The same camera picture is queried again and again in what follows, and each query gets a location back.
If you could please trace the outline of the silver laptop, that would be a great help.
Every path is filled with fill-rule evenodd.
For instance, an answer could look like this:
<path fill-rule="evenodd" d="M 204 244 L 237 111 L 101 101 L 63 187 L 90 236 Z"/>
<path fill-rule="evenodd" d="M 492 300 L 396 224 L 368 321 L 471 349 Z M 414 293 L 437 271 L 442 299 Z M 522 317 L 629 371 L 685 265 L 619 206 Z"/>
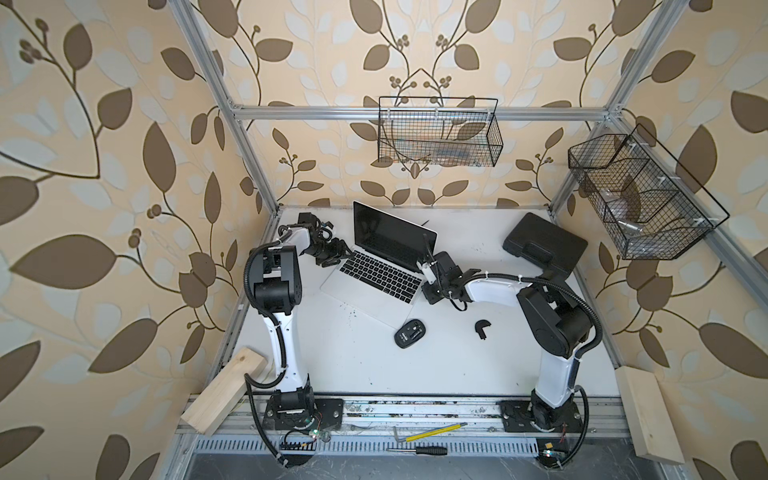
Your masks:
<path fill-rule="evenodd" d="M 360 202 L 353 204 L 352 255 L 321 291 L 398 329 L 415 306 L 425 281 L 419 265 L 434 253 L 438 234 Z"/>

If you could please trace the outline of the black mouse battery cover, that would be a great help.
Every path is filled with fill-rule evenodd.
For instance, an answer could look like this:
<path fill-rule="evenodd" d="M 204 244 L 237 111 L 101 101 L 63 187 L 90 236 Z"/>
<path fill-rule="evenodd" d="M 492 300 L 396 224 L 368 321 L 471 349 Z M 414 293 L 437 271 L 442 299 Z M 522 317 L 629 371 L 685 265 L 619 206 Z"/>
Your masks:
<path fill-rule="evenodd" d="M 487 319 L 478 320 L 474 325 L 474 331 L 478 335 L 480 340 L 486 340 L 487 334 L 485 330 L 491 326 L 491 322 Z"/>

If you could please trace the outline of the black wireless mouse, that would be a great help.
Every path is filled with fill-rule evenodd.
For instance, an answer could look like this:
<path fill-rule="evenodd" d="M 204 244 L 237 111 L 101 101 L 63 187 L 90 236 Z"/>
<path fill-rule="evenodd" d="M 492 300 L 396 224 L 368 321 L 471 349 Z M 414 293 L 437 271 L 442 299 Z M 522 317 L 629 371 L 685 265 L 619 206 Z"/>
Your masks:
<path fill-rule="evenodd" d="M 410 319 L 395 332 L 394 341 L 400 349 L 407 349 L 419 342 L 425 335 L 425 324 L 419 319 Z"/>

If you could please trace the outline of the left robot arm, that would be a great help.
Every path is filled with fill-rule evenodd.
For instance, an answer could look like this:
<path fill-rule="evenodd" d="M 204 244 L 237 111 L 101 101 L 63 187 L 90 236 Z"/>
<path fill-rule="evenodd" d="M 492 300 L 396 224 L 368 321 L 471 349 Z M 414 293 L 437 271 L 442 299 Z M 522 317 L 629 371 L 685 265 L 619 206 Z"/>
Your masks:
<path fill-rule="evenodd" d="M 286 469 L 305 463 L 302 451 L 313 453 L 318 441 L 341 428 L 344 407 L 341 398 L 315 396 L 300 362 L 295 313 L 303 297 L 302 255 L 326 268 L 349 258 L 351 249 L 334 236 L 332 223 L 301 212 L 296 222 L 278 227 L 273 241 L 251 250 L 243 274 L 248 312 L 268 329 L 276 369 L 269 381 L 246 374 L 245 395 L 262 443 Z"/>

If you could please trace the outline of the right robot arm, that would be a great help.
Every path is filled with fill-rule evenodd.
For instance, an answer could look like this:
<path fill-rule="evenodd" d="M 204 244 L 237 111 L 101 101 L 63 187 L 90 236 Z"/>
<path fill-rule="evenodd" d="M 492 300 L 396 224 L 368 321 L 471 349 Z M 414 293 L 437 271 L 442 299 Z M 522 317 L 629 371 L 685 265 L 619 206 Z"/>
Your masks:
<path fill-rule="evenodd" d="M 530 277 L 463 271 L 446 252 L 419 260 L 417 269 L 426 279 L 423 291 L 430 304 L 447 299 L 452 305 L 492 303 L 521 308 L 542 353 L 529 406 L 513 417 L 544 433 L 562 428 L 569 419 L 578 420 L 580 432 L 573 446 L 566 451 L 545 446 L 536 458 L 548 470 L 566 467 L 581 450 L 589 427 L 589 398 L 576 380 L 582 357 L 603 339 L 593 309 L 550 272 Z"/>

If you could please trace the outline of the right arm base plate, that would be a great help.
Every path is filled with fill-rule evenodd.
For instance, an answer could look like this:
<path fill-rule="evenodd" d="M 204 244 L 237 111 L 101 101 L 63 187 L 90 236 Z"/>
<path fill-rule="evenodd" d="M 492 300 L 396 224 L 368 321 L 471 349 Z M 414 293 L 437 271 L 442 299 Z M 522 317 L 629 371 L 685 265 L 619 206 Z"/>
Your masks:
<path fill-rule="evenodd" d="M 508 433 L 580 433 L 584 427 L 585 416 L 573 399 L 557 408 L 538 400 L 505 400 L 499 409 Z"/>

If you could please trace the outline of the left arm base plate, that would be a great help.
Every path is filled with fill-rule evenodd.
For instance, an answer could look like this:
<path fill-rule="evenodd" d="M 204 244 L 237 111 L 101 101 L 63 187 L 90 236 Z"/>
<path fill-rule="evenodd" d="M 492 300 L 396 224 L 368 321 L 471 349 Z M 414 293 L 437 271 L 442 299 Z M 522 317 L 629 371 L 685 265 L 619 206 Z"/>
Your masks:
<path fill-rule="evenodd" d="M 285 431 L 290 429 L 339 430 L 342 425 L 345 402 L 341 398 L 300 400 L 290 395 L 273 395 L 263 414 L 265 429 Z"/>

